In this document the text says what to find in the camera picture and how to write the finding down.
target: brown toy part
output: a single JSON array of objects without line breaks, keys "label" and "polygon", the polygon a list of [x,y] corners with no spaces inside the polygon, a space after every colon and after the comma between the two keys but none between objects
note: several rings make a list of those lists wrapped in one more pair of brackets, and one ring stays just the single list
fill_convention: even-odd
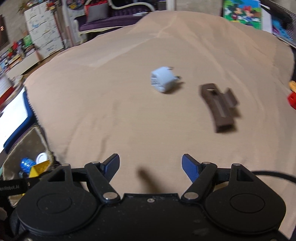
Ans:
[{"label": "brown toy part", "polygon": [[210,83],[201,85],[200,91],[212,112],[216,133],[232,128],[234,119],[230,109],[238,104],[232,90],[228,88],[225,94],[223,94],[214,83]]}]

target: black cable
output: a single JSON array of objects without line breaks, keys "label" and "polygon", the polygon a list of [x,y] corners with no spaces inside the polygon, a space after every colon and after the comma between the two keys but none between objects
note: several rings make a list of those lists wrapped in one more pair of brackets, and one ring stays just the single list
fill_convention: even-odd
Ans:
[{"label": "black cable", "polygon": [[[292,175],[285,174],[285,173],[272,172],[272,171],[252,171],[252,173],[255,174],[255,175],[279,177],[279,178],[288,180],[288,181],[293,182],[294,184],[296,184],[296,177],[292,176]],[[292,233],[290,241],[296,241],[296,227],[294,228],[294,231]]]}]

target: red toy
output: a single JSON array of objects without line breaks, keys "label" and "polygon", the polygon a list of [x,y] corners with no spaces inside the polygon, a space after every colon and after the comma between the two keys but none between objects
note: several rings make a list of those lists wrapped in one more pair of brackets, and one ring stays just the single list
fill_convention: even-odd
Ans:
[{"label": "red toy", "polygon": [[290,105],[296,109],[296,93],[294,91],[288,96],[288,101]]}]

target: cartoon poster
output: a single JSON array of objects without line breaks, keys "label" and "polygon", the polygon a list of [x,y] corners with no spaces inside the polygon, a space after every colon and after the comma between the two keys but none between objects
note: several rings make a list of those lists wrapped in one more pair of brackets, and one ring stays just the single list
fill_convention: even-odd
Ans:
[{"label": "cartoon poster", "polygon": [[231,22],[261,29],[261,6],[258,0],[225,0],[223,16]]}]

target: sofa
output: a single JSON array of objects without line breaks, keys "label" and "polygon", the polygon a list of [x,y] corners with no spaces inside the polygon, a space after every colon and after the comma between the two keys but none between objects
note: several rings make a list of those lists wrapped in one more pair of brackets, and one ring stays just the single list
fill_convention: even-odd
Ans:
[{"label": "sofa", "polygon": [[133,25],[143,18],[147,13],[154,12],[154,7],[146,2],[137,2],[122,7],[116,7],[112,0],[108,0],[109,17],[88,23],[87,16],[82,15],[74,19],[76,31],[79,36],[91,32],[112,31],[125,26]]}]

